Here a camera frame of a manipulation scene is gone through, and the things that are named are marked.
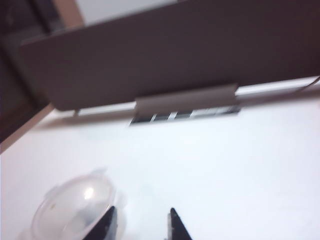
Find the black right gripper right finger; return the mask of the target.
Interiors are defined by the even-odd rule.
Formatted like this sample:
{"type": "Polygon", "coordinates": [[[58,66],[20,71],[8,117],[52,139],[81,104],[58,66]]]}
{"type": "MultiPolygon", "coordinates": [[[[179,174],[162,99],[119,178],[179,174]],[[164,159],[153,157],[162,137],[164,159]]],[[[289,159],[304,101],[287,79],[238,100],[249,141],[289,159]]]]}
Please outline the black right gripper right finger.
{"type": "Polygon", "coordinates": [[[168,240],[192,240],[177,211],[172,207],[167,217],[168,240]]]}

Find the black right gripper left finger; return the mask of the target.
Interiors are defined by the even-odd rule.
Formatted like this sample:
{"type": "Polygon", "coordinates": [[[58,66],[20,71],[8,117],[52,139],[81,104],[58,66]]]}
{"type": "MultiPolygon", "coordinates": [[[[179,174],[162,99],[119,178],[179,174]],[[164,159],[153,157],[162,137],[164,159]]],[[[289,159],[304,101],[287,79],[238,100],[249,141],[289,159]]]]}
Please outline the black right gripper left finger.
{"type": "Polygon", "coordinates": [[[97,224],[83,238],[84,240],[115,240],[118,227],[118,214],[115,206],[102,216],[97,224]]]}

